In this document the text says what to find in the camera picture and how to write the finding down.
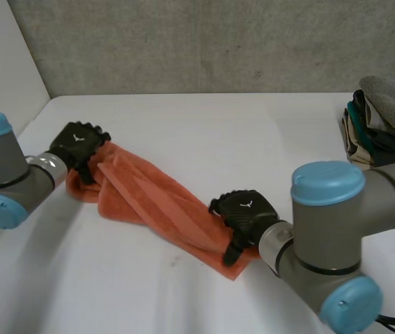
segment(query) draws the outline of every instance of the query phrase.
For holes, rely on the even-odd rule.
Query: teal cloth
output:
[[[358,112],[353,105],[353,102],[348,103],[348,112],[350,119],[352,120],[353,127],[357,130],[357,140],[359,143],[369,152],[371,155],[373,154],[373,145],[368,136],[364,133],[363,124],[359,121]]]

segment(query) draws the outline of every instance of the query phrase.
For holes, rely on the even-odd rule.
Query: stack of folded clothes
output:
[[[395,163],[395,80],[359,81],[343,115],[348,158],[366,170]]]

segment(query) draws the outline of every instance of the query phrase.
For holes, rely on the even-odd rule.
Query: concrete wall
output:
[[[395,77],[395,0],[8,0],[52,97],[352,91]]]

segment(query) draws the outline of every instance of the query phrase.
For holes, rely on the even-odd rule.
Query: white tabletop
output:
[[[339,120],[350,93],[59,97],[25,129],[38,154],[69,121],[100,125],[204,202],[256,189],[292,221],[298,166],[345,160]],[[395,231],[366,238],[363,267],[395,316]],[[232,282],[147,227],[108,221],[60,186],[0,230],[0,334],[331,333],[267,266]],[[385,333],[374,325],[366,333]]]

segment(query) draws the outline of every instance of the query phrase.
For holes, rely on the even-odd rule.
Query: orange towel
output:
[[[66,186],[74,198],[97,202],[101,216],[146,224],[231,280],[251,259],[259,258],[257,248],[250,248],[234,266],[225,267],[222,256],[231,229],[185,187],[137,155],[108,142],[91,158],[89,168],[96,184],[83,184],[72,170]]]

